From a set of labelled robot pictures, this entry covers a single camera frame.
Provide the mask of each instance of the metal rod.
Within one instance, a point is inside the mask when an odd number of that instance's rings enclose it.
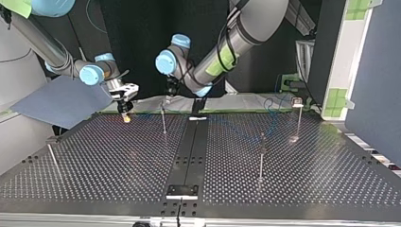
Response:
[[[165,121],[165,108],[162,108],[162,120],[163,120],[163,133],[166,134],[167,130],[166,130],[166,121]]]
[[[259,167],[259,182],[263,182],[263,156],[264,154],[260,154],[260,167]]]
[[[300,127],[301,127],[301,116],[302,116],[302,107],[300,108],[300,115],[298,117],[297,137],[299,136]]]
[[[60,168],[59,168],[59,164],[57,163],[57,159],[56,159],[56,156],[54,155],[53,149],[51,148],[51,145],[49,145],[49,144],[47,145],[47,147],[49,148],[49,151],[50,151],[51,157],[53,159],[54,165],[56,166],[56,169],[59,172],[60,179],[62,179],[61,171],[60,171]]]
[[[11,23],[26,43],[49,65],[63,66],[67,61],[64,48],[33,19],[12,13]]]

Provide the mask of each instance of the black wall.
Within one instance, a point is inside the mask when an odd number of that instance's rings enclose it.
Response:
[[[195,64],[215,46],[225,23],[227,1],[121,0],[101,1],[109,40],[120,69],[130,69],[125,81],[139,85],[137,98],[165,93],[166,76],[155,67],[156,56],[169,46],[171,36],[191,38],[189,58]],[[211,96],[222,96],[221,83]],[[192,96],[182,88],[182,94]]]

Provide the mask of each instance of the black cable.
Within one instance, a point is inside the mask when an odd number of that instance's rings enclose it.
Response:
[[[24,56],[21,56],[19,58],[16,59],[12,59],[12,60],[4,60],[4,61],[0,61],[0,63],[6,63],[6,62],[11,62],[11,61],[18,61],[21,60],[23,58],[25,58],[26,56],[28,56],[30,54],[30,52],[32,51],[32,49],[29,48],[29,50],[27,51],[27,53]]]
[[[296,34],[297,34],[298,19],[299,19],[300,13],[301,13],[301,6],[302,5],[300,4],[298,9],[297,9],[297,16],[295,17],[295,32],[294,32],[295,40],[296,40]],[[297,67],[300,69],[300,75],[301,75],[302,79],[304,80],[304,84],[305,84],[307,92],[309,93],[309,95],[312,98],[312,100],[316,103],[316,106],[318,107],[319,111],[322,113],[322,108],[319,106],[319,103],[316,101],[316,99],[313,97],[312,93],[310,92],[309,86],[307,86],[307,82],[306,82],[306,79],[304,77],[304,73],[302,71],[300,61],[298,59],[298,54],[295,55],[295,60],[297,61]]]

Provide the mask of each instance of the metal bracket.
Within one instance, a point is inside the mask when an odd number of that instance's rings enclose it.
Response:
[[[167,189],[166,198],[168,200],[187,200],[198,199],[199,187],[197,185],[170,185]]]
[[[369,8],[375,8],[383,4],[383,0],[371,0],[369,3]]]
[[[46,139],[46,144],[47,145],[52,145],[52,144],[59,144],[61,142],[62,137],[61,136],[50,136]]]

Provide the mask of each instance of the gray fabric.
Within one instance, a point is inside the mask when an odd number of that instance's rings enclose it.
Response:
[[[291,98],[293,94],[238,94],[238,95],[225,95],[219,98],[208,98],[203,112],[210,111],[248,111],[257,110],[264,111],[267,108],[270,110],[284,110],[291,108]],[[133,104],[132,113],[149,113],[159,112],[162,102],[165,103],[165,108],[171,112],[186,113],[192,111],[193,98],[183,96],[169,97],[166,102],[166,96],[155,96],[143,100],[138,100]],[[109,107],[102,112],[117,112],[117,104],[112,103]]]
[[[221,98],[208,98],[204,110],[263,111],[267,108],[269,108],[270,110],[278,110],[279,108],[288,109],[291,108],[291,98],[293,96],[293,94],[238,94],[235,96],[226,95]]]
[[[401,1],[374,9],[345,126],[401,166]]]
[[[107,90],[60,76],[14,104],[17,113],[71,129],[112,102]]]

